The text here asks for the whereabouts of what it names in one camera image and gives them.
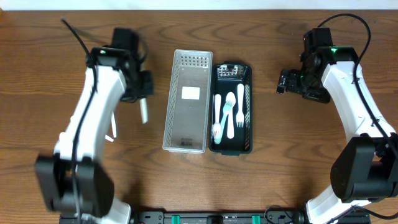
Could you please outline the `white plastic fork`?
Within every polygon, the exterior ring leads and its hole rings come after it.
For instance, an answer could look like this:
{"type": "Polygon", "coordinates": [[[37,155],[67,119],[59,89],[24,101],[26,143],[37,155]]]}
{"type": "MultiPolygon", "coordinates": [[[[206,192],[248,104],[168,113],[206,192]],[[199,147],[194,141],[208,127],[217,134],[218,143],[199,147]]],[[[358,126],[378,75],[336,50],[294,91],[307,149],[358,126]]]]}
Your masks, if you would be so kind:
{"type": "Polygon", "coordinates": [[[244,123],[244,115],[243,115],[243,96],[244,96],[244,85],[237,85],[237,94],[238,94],[238,113],[236,115],[236,123],[237,127],[242,128],[244,123]]]}
{"type": "Polygon", "coordinates": [[[216,94],[214,98],[215,103],[215,123],[213,124],[213,137],[217,139],[221,132],[221,125],[220,125],[220,109],[221,109],[221,95],[216,94]]]}

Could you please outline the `pale green plastic fork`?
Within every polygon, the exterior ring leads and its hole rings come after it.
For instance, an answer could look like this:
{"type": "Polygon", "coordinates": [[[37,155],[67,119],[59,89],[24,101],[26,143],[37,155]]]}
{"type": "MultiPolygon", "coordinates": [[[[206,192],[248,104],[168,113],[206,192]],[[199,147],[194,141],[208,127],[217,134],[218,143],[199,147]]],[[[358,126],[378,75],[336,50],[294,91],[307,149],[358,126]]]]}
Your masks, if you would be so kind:
{"type": "Polygon", "coordinates": [[[226,119],[232,112],[234,105],[234,101],[226,101],[223,107],[223,117],[221,119],[221,123],[216,123],[213,125],[213,139],[215,144],[219,144],[221,142],[226,119]]]}

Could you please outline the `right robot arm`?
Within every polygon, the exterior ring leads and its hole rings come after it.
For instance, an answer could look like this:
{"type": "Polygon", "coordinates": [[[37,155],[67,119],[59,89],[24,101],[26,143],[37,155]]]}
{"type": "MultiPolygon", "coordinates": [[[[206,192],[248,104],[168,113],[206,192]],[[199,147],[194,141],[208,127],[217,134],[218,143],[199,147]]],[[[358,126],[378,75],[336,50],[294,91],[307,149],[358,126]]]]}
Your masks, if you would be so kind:
{"type": "Polygon", "coordinates": [[[347,145],[332,165],[331,184],[296,221],[336,223],[355,208],[397,196],[397,133],[373,100],[354,48],[335,46],[328,28],[314,28],[303,40],[302,68],[283,70],[277,92],[333,101],[347,145]]]}

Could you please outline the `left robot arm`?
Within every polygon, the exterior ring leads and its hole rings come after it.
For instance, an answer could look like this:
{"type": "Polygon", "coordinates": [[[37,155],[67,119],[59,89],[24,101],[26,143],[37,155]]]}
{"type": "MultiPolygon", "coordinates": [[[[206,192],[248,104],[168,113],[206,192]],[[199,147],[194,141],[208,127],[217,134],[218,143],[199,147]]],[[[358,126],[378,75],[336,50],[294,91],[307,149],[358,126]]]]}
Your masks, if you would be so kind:
{"type": "Polygon", "coordinates": [[[116,28],[110,45],[86,53],[85,84],[66,130],[52,156],[35,162],[46,207],[69,215],[69,223],[134,223],[132,207],[116,198],[114,182],[101,165],[105,137],[119,102],[141,104],[154,92],[150,71],[143,68],[140,35],[116,28]]]}

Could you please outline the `white plastic spoon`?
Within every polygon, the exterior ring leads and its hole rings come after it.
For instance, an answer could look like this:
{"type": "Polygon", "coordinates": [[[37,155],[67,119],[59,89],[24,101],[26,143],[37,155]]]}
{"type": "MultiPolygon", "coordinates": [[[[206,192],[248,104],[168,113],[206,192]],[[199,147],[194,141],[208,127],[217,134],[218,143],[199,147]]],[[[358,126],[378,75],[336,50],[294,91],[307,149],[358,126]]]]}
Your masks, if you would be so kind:
{"type": "Polygon", "coordinates": [[[105,136],[105,140],[107,140],[107,141],[109,141],[109,142],[113,142],[113,141],[114,141],[114,139],[111,138],[111,137],[108,136],[108,135],[105,136]]]}
{"type": "Polygon", "coordinates": [[[233,92],[226,95],[226,102],[231,107],[228,114],[227,138],[232,139],[234,138],[233,108],[236,104],[236,97],[233,92]]]}
{"type": "Polygon", "coordinates": [[[148,109],[147,109],[147,98],[141,98],[139,100],[140,103],[140,111],[141,111],[141,120],[143,124],[148,122],[148,109]]]}
{"type": "Polygon", "coordinates": [[[111,129],[112,129],[113,138],[117,138],[117,127],[116,127],[116,119],[114,113],[112,113],[111,115],[111,129]]]}

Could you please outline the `clear white plastic basket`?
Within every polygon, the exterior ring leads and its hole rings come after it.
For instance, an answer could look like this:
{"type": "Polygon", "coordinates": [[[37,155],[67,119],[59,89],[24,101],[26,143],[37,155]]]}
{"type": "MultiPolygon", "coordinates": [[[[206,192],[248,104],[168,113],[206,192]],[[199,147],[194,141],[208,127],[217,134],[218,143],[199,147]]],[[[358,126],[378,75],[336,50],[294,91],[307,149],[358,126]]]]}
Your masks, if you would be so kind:
{"type": "Polygon", "coordinates": [[[212,59],[209,51],[174,52],[162,149],[205,152],[212,59]]]}

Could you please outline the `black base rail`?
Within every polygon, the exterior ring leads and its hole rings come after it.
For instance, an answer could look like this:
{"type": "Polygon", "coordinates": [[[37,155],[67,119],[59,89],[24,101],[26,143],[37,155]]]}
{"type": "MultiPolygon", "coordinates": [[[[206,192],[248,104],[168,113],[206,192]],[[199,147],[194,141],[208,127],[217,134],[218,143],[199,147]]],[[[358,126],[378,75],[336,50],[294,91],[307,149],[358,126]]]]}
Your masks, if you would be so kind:
{"type": "MultiPolygon", "coordinates": [[[[60,224],[78,223],[73,215],[60,215],[60,224]]],[[[303,211],[268,208],[265,213],[170,213],[161,211],[142,212],[132,214],[129,223],[138,224],[265,224],[265,223],[310,223],[303,211]]],[[[335,223],[370,224],[371,219],[364,212],[349,212],[335,223]]]]}

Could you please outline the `black plastic basket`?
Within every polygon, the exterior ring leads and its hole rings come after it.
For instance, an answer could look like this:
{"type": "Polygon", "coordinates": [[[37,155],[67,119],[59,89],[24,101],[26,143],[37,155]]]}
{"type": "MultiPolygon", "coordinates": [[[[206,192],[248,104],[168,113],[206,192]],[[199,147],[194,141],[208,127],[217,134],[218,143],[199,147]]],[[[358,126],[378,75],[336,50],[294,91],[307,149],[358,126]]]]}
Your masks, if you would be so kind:
{"type": "Polygon", "coordinates": [[[227,137],[227,125],[221,134],[219,144],[215,143],[213,128],[209,129],[211,135],[208,140],[209,150],[226,156],[238,156],[249,154],[252,151],[252,68],[240,62],[225,61],[215,64],[212,68],[210,79],[210,110],[211,123],[216,122],[216,117],[222,118],[223,110],[216,113],[216,95],[221,95],[221,104],[226,101],[229,92],[238,94],[238,85],[243,85],[242,103],[236,103],[233,108],[233,116],[236,116],[239,108],[242,108],[243,123],[239,128],[237,122],[233,122],[234,138],[227,137]]]}

